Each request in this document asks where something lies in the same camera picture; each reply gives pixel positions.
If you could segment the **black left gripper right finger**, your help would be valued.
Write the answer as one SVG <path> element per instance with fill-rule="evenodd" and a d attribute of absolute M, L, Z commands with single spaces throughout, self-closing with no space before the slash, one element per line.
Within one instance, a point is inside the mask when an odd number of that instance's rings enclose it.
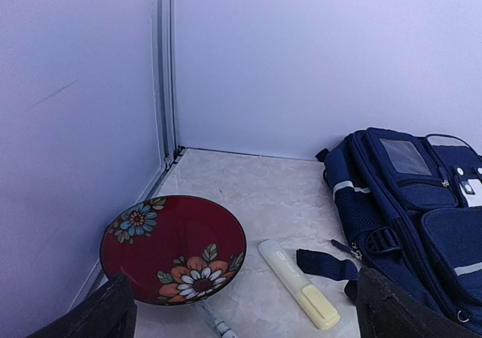
<path fill-rule="evenodd" d="M 419 304 L 397 285 L 371 268 L 360 270 L 355 306 L 361 337 L 479 336 Z"/>

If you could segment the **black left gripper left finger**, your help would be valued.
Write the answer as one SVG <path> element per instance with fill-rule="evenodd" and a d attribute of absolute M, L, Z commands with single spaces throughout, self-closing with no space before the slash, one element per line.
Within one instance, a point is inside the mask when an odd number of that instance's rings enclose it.
<path fill-rule="evenodd" d="M 31 337 L 133 337 L 136 304 L 128 278 L 118 274 L 72 311 Z"/>

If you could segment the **navy blue student backpack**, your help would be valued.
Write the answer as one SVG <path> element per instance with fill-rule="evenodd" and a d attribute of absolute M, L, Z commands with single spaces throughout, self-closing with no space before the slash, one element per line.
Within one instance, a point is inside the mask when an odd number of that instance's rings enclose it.
<path fill-rule="evenodd" d="M 352 259 L 300 249 L 300 269 L 345 282 L 354 305 L 360 270 L 375 269 L 480 336 L 480 154 L 455 136 L 369 128 L 317 159 L 346 238 L 336 247 Z"/>

